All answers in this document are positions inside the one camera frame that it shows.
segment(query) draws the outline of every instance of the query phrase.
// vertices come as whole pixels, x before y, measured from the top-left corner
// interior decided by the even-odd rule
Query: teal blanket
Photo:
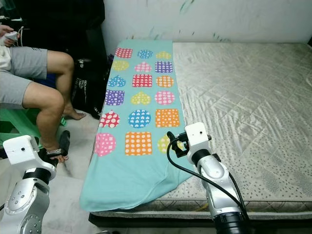
[[[82,209],[131,209],[189,178],[167,160],[168,131],[184,132],[172,42],[122,41],[80,195]],[[192,168],[186,157],[177,159],[172,151],[172,158]]]

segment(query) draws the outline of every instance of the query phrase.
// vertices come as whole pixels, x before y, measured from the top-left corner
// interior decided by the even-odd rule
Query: man
[[[0,25],[0,38],[13,28]],[[49,152],[59,148],[56,132],[61,116],[76,120],[85,117],[77,113],[70,101],[74,61],[66,53],[30,47],[12,47],[5,40],[0,46],[0,108],[38,108],[37,127],[41,143]],[[56,89],[32,82],[27,78],[46,79],[47,73],[57,75]],[[58,156],[59,162],[64,158]]]

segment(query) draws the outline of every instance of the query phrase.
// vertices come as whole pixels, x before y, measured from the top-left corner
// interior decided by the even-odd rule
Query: orange square
[[[128,156],[151,155],[152,134],[149,132],[127,132],[125,140],[125,154]]]
[[[177,109],[156,110],[155,123],[157,128],[180,126],[179,111]]]

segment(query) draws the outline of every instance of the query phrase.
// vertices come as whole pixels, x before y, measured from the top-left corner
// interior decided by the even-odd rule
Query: white quilted mattress
[[[202,121],[253,219],[312,218],[312,49],[174,43],[185,123]],[[99,216],[207,218],[191,177],[165,196]]]

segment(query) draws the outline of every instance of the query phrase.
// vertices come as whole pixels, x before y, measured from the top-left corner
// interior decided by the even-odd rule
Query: black bag
[[[107,73],[95,68],[89,59],[79,59],[75,68],[72,104],[75,109],[88,112],[99,119],[105,100]]]

